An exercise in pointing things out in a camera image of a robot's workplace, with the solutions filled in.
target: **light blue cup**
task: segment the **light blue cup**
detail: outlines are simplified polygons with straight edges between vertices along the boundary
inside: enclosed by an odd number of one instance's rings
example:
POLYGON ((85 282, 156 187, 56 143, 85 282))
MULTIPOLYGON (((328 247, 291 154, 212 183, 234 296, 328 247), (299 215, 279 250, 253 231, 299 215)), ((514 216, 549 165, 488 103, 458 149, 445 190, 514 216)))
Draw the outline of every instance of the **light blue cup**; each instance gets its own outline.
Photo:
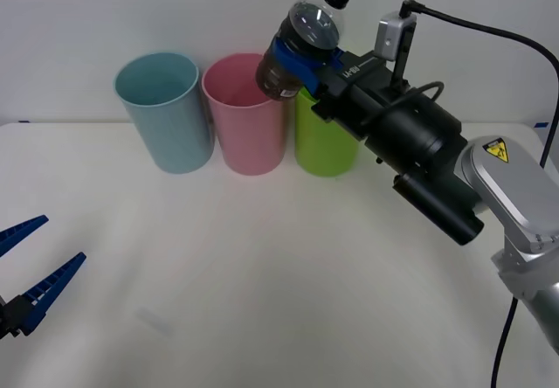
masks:
POLYGON ((197 86, 197 66, 186 56, 162 52, 133 60, 116 75, 121 98, 140 136, 163 171, 202 167, 214 147, 197 86))

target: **yellow warning sticker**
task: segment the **yellow warning sticker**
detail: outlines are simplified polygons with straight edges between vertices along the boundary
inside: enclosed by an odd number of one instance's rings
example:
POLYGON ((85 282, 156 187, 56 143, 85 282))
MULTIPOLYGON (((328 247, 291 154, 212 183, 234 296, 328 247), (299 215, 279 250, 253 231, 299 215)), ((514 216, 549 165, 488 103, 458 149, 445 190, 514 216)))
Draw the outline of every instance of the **yellow warning sticker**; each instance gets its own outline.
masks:
POLYGON ((501 161, 508 163, 507 145, 501 138, 492 141, 487 145, 483 145, 483 149, 485 149, 487 153, 501 159, 501 161))

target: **lime green cup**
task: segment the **lime green cup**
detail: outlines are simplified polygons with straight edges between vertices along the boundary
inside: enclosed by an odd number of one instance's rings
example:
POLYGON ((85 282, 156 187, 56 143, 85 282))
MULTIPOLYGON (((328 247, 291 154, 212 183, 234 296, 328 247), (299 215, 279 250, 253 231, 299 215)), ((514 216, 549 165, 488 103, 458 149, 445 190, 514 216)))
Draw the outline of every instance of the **lime green cup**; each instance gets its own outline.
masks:
POLYGON ((295 98, 295 158, 306 172, 335 177, 351 170, 357 140, 334 121, 326 123, 311 107, 316 100, 302 88, 295 98))

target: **white tabletop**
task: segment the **white tabletop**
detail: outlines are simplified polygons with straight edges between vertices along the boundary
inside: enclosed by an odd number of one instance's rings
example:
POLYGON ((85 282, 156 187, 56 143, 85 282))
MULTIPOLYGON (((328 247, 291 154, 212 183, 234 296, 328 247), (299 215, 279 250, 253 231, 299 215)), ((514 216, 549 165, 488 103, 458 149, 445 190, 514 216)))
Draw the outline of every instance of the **white tabletop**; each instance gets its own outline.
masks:
MULTIPOLYGON (((522 125, 465 125, 534 156, 522 125)), ((31 336, 0 342, 5 388, 480 388, 511 295, 490 256, 499 222, 460 247, 361 151, 336 179, 287 151, 262 177, 159 171, 130 124, 0 128, 0 229, 51 220, 0 259, 9 300, 87 260, 31 336)), ((500 386, 559 385, 524 306, 500 386)))

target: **cup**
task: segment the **cup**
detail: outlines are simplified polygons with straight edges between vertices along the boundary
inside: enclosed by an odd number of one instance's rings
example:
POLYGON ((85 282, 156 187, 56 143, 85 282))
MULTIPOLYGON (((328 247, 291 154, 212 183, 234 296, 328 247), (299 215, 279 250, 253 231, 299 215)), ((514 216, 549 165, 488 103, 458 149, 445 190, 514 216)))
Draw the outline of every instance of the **cup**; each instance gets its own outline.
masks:
POLYGON ((286 147, 282 104, 266 97, 254 79, 260 60, 256 53, 233 54, 202 77, 225 163, 247 176, 276 168, 286 147))
POLYGON ((339 176, 353 166, 358 142, 334 121, 316 115, 311 109, 316 102, 305 87, 295 97, 295 158, 313 175, 339 176))
POLYGON ((163 171, 197 170, 213 152, 198 78, 198 68, 188 57, 161 52, 133 60, 114 79, 114 91, 163 171))

